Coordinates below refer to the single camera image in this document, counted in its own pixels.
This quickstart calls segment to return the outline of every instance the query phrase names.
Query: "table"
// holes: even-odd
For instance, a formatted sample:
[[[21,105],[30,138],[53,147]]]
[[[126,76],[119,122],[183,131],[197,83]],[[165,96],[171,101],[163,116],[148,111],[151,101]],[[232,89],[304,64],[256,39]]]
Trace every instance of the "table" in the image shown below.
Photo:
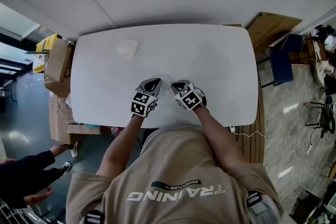
[[[139,42],[134,57],[117,52],[124,39]],[[79,123],[126,126],[135,88],[154,77],[192,81],[224,126],[248,125],[256,118],[257,68],[244,28],[169,24],[114,29],[81,36],[73,58],[71,104]],[[143,128],[200,124],[175,102],[171,89],[161,89],[158,99]]]

